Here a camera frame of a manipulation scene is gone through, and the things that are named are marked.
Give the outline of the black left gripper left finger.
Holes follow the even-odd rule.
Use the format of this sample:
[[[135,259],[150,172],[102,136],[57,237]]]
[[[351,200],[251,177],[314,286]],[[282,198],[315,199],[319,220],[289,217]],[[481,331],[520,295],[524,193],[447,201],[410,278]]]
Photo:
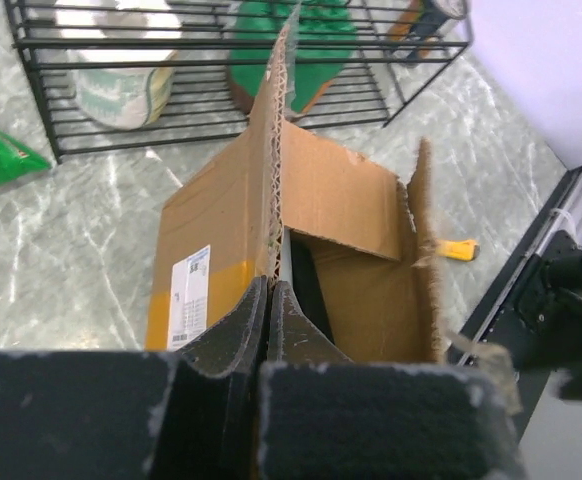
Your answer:
[[[152,479],[251,477],[268,307],[267,278],[256,277],[233,310],[177,351]]]

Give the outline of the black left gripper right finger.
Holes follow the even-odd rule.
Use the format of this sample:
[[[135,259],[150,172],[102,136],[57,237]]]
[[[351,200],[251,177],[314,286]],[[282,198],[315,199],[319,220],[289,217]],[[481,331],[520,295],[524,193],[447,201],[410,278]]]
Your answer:
[[[351,363],[303,313],[286,281],[273,290],[267,360],[286,363]]]

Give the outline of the brown cardboard express box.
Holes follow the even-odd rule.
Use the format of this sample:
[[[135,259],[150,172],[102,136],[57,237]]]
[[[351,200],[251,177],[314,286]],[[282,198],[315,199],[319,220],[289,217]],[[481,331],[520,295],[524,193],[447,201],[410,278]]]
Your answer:
[[[254,278],[315,295],[312,321],[358,362],[477,358],[509,413],[521,400],[509,352],[452,332],[440,309],[431,219],[431,145],[408,181],[288,119],[299,94],[301,5],[258,82],[246,129],[165,203],[145,346],[177,350],[238,304]]]

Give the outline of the yellow utility knife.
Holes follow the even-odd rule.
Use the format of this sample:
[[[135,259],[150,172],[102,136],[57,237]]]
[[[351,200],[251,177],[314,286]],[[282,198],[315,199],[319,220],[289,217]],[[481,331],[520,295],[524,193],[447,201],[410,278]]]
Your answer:
[[[478,257],[480,246],[473,239],[463,241],[439,240],[437,242],[436,253],[448,259],[471,262]]]

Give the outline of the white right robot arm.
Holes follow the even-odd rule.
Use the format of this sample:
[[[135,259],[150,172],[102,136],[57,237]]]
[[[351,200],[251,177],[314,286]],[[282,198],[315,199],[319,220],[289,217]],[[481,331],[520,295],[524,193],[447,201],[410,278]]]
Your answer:
[[[582,401],[582,246],[556,233],[559,251],[533,266],[517,312],[534,333],[532,351],[516,362],[523,372],[562,370],[562,400]]]

